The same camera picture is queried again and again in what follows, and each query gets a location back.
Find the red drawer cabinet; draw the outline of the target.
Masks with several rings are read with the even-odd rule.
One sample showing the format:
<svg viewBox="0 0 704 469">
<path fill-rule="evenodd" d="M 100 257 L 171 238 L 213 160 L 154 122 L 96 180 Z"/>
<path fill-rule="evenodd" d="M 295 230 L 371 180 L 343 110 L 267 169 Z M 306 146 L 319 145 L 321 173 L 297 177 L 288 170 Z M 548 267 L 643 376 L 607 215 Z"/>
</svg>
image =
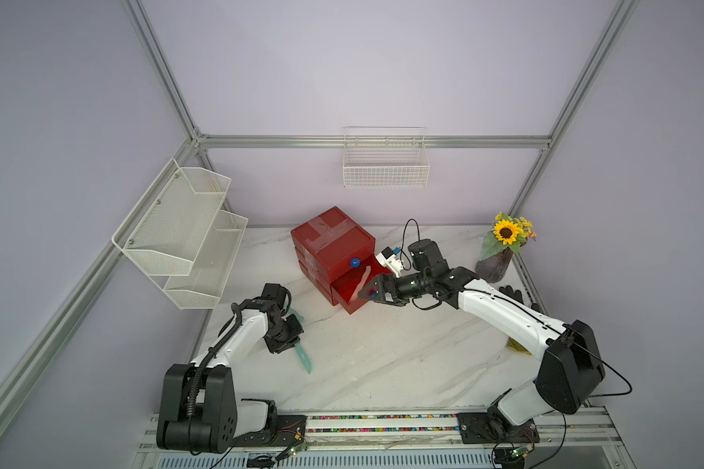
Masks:
<svg viewBox="0 0 704 469">
<path fill-rule="evenodd" d="M 340 306 L 332 283 L 375 256 L 375 237 L 336 206 L 292 229 L 291 239 L 301 271 L 332 306 Z"/>
</svg>

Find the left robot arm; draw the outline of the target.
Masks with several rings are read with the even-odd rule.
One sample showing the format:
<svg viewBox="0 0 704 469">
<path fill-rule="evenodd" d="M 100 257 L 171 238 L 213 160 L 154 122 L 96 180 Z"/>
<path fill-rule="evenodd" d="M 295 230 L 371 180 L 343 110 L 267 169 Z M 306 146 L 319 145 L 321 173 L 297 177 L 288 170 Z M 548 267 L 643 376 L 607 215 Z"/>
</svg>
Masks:
<svg viewBox="0 0 704 469">
<path fill-rule="evenodd" d="M 156 428 L 158 449 L 222 455 L 233 447 L 268 447 L 283 441 L 276 403 L 239 399 L 234 367 L 260 342 L 271 354 L 299 345 L 303 328 L 291 314 L 291 293 L 279 283 L 267 283 L 260 295 L 232 304 L 231 310 L 231 320 L 205 353 L 166 371 Z"/>
</svg>

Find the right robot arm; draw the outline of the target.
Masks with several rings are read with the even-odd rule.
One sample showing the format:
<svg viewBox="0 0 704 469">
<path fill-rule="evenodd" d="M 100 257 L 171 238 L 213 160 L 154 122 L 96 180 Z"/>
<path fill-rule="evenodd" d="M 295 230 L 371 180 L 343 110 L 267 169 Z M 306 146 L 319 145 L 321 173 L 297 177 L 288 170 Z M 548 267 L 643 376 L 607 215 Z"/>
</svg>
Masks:
<svg viewBox="0 0 704 469">
<path fill-rule="evenodd" d="M 414 242 L 409 251 L 412 273 L 371 277 L 357 297 L 404 307 L 429 295 L 437 306 L 448 304 L 485 320 L 540 362 L 536 377 L 504 392 L 486 412 L 477 414 L 479 424 L 473 430 L 479 441 L 508 443 L 536 417 L 574 414 L 591 398 L 605 370 L 588 324 L 565 324 L 526 307 L 467 268 L 450 267 L 433 240 Z"/>
</svg>

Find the red drawer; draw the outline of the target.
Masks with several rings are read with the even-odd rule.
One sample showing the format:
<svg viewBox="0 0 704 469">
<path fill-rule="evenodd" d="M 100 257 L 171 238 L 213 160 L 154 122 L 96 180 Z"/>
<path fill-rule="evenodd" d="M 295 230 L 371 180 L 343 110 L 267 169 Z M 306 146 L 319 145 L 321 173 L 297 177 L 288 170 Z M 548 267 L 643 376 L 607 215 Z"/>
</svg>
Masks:
<svg viewBox="0 0 704 469">
<path fill-rule="evenodd" d="M 370 256 L 361 260 L 357 267 L 351 267 L 347 273 L 332 283 L 332 298 L 350 315 L 368 303 L 368 301 L 360 300 L 357 297 L 357 286 L 361 281 L 366 266 L 369 265 L 372 267 L 372 271 L 368 282 L 376 275 L 390 274 L 389 269 L 379 265 L 375 256 Z"/>
</svg>

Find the pink fruit knife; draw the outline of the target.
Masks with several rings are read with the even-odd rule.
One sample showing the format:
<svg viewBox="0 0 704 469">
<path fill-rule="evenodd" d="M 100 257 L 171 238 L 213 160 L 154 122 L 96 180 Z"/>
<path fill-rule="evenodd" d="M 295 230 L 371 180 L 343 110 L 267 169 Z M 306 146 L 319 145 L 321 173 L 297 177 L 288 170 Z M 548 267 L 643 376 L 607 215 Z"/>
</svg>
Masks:
<svg viewBox="0 0 704 469">
<path fill-rule="evenodd" d="M 371 271 L 372 271 L 372 267 L 370 265 L 366 266 L 365 272 L 363 273 L 363 276 L 361 277 L 361 281 L 359 282 L 359 285 L 357 286 L 358 293 L 360 293 L 363 290 L 363 288 L 365 287 L 365 285 L 367 284 L 368 279 L 371 275 Z"/>
</svg>

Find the teal fruit knife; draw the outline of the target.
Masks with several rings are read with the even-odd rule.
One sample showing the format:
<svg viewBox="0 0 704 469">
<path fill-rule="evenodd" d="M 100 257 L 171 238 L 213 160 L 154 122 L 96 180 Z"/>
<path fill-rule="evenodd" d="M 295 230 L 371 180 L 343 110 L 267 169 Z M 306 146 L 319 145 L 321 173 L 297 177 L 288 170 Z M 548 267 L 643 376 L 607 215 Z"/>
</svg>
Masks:
<svg viewBox="0 0 704 469">
<path fill-rule="evenodd" d="M 308 357 L 307 353 L 303 349 L 301 344 L 296 344 L 295 345 L 295 353 L 297 354 L 297 357 L 300 359 L 300 362 L 302 363 L 303 368 L 308 374 L 312 373 L 312 363 L 310 361 L 310 358 Z"/>
<path fill-rule="evenodd" d="M 297 318 L 297 320 L 298 320 L 301 324 L 305 321 L 305 318 L 304 318 L 301 314 L 299 314 L 299 312 L 295 311 L 295 309 L 293 309 L 293 308 L 289 308 L 288 314 L 294 316 L 295 318 Z"/>
</svg>

